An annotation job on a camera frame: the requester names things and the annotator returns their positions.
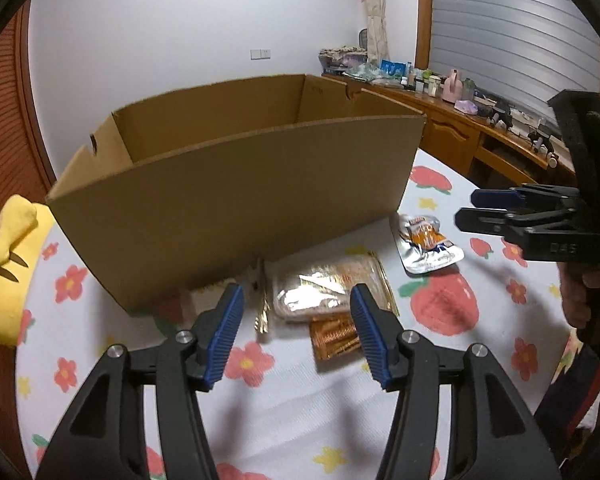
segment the yellow plush toy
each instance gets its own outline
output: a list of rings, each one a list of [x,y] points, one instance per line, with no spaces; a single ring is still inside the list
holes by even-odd
[[[16,346],[29,282],[54,224],[46,205],[11,196],[0,212],[0,344]]]

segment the window blind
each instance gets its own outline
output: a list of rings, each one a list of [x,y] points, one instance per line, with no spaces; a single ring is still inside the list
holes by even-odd
[[[560,90],[600,91],[600,38],[571,0],[433,0],[429,67],[555,123]]]

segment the floral tablecloth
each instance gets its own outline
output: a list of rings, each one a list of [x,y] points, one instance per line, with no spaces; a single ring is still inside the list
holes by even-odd
[[[400,321],[435,344],[466,349],[485,343],[531,410],[547,390],[569,328],[560,308],[555,264],[526,262],[498,237],[459,232],[455,212],[469,204],[469,181],[418,152],[400,205],[405,214],[433,214],[462,247],[454,272],[411,279],[404,272],[388,220],[314,249],[375,251],[395,293]],[[158,344],[187,319],[132,317],[85,268],[58,226],[35,269],[16,362],[20,433],[32,475],[56,425],[91,368],[113,342],[130,349]],[[205,301],[221,294],[211,291]],[[362,354],[317,366],[308,328],[275,322],[267,342],[256,340],[246,312],[224,378],[199,394],[208,440],[221,480],[375,478],[397,394],[383,393]],[[146,388],[145,430],[153,480],[165,478],[155,415]],[[444,478],[450,389],[442,388],[432,477]]]

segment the beige curtain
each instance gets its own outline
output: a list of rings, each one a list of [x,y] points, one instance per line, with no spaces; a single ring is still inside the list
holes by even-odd
[[[368,60],[378,66],[383,59],[389,59],[384,19],[385,6],[386,0],[365,0]]]

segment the brown cardboard box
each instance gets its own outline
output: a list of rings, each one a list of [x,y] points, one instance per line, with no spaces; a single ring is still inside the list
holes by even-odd
[[[133,309],[396,211],[425,119],[314,76],[177,90],[112,113],[47,203]]]

